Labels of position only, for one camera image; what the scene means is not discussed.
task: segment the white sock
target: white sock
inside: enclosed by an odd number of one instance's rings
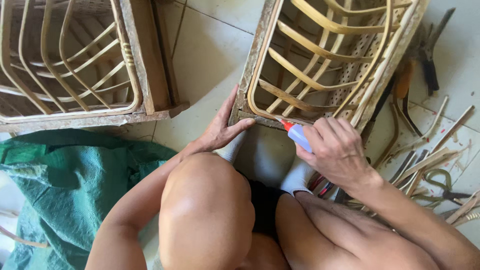
[[[223,157],[233,165],[235,158],[237,158],[237,154],[240,151],[240,147],[247,137],[247,132],[248,130],[243,131],[242,133],[238,134],[238,136],[235,137],[235,139],[233,139],[229,144],[227,144],[227,146],[217,149],[213,152]]]
[[[306,191],[312,193],[307,188],[308,181],[315,174],[315,170],[299,157],[295,156],[292,167],[288,171],[285,179],[282,181],[280,188],[292,194],[295,191]]]

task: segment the tile floor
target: tile floor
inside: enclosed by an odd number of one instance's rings
[[[263,0],[176,0],[166,4],[166,21],[175,73],[180,97],[191,103],[191,108],[172,120],[126,125],[116,130],[122,136],[161,143],[180,151],[190,141],[198,137],[207,127],[216,110],[228,95],[231,88],[240,80],[253,33],[260,17]],[[430,3],[426,21],[440,20],[444,11],[451,7],[448,0],[435,0]],[[446,111],[436,133],[430,138],[435,142],[441,131],[452,124],[469,105],[480,105],[480,92],[477,93],[478,58],[480,38],[477,29],[464,27],[473,25],[480,3],[458,2],[457,11],[449,22],[435,49],[435,61],[441,90],[435,98],[425,100],[425,88],[420,73],[415,75],[412,85],[411,116],[420,130],[426,131],[434,112],[440,107],[445,95],[450,95]],[[367,147],[367,155],[374,161],[392,136],[391,114],[384,108],[377,119],[376,129]],[[455,183],[454,189],[472,193],[480,188],[480,114],[476,113],[457,132],[457,140],[450,139],[446,146],[451,149],[464,149],[456,162],[444,164]],[[247,176],[277,185],[278,180],[288,170],[294,156],[294,145],[285,133],[255,126],[250,130],[251,140],[242,148],[235,166]],[[400,143],[413,139],[408,131],[403,131]],[[403,160],[402,155],[380,171],[389,177],[396,165]],[[471,240],[480,246],[477,232],[480,221],[459,227]],[[142,239],[144,253],[151,265],[158,235],[156,226],[150,226]]]

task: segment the plastic squeeze bottle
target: plastic squeeze bottle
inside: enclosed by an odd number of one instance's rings
[[[276,119],[283,124],[290,139],[298,143],[307,152],[312,152],[312,148],[310,147],[307,138],[305,138],[305,135],[303,134],[303,126],[301,124],[293,124],[280,118]]]

